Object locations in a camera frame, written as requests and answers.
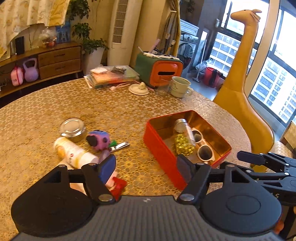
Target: purple kettlebell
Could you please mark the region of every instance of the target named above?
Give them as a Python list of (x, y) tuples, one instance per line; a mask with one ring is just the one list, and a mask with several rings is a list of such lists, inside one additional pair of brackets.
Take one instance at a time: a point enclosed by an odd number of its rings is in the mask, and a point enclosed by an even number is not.
[(100, 130), (89, 132), (86, 140), (89, 145), (92, 146), (93, 149), (96, 151), (107, 149), (111, 142), (109, 134), (105, 131)]
[[(35, 61), (35, 64), (33, 67), (27, 67), (26, 63), (28, 63), (29, 61)], [(36, 58), (30, 58), (27, 59), (24, 63), (23, 63), (23, 67), (25, 69), (25, 80), (27, 82), (33, 82), (35, 80), (38, 79), (39, 73), (38, 73), (38, 69), (37, 69), (37, 59)]]

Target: sunglasses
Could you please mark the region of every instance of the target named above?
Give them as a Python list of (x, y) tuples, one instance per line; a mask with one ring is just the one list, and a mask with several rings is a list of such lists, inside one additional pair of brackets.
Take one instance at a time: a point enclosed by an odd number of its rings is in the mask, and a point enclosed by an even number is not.
[(195, 144), (197, 147), (197, 156), (203, 162), (214, 161), (214, 151), (213, 149), (206, 143), (202, 133), (193, 128), (192, 129), (193, 137), (195, 140)]

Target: potted plant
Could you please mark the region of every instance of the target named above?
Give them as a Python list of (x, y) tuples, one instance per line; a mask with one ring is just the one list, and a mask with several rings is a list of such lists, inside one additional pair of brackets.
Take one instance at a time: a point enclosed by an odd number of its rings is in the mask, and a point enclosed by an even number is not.
[[(78, 17), (81, 21), (83, 17), (89, 17), (89, 12), (87, 0), (70, 0), (66, 16), (69, 21), (73, 21), (75, 17)], [(80, 21), (73, 25), (72, 37), (76, 36), (77, 41), (82, 44), (84, 52), (83, 73), (89, 74), (91, 69), (100, 65), (104, 50), (109, 48), (105, 44), (106, 40), (102, 38), (99, 40), (91, 39), (89, 35), (92, 28), (88, 23), (81, 23)]]

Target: red tin box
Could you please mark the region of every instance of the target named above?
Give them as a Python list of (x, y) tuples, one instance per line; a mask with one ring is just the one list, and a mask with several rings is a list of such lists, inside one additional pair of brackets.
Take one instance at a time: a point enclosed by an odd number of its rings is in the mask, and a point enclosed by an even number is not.
[[(146, 125), (144, 142), (174, 186), (183, 190), (186, 182), (177, 169), (177, 154), (174, 150), (173, 128), (177, 119), (186, 119), (191, 128), (196, 128), (203, 134), (207, 144), (214, 151), (215, 161), (210, 163), (213, 168), (222, 163), (230, 153), (231, 146), (205, 119), (193, 110), (150, 119)], [(197, 156), (188, 158), (194, 163), (201, 162)]]

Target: purple plush toy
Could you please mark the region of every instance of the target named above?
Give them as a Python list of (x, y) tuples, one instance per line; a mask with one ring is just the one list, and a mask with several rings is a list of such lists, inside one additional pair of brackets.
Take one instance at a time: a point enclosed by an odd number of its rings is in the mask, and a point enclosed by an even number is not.
[(107, 149), (110, 144), (109, 134), (100, 130), (89, 132), (86, 140), (96, 151)]

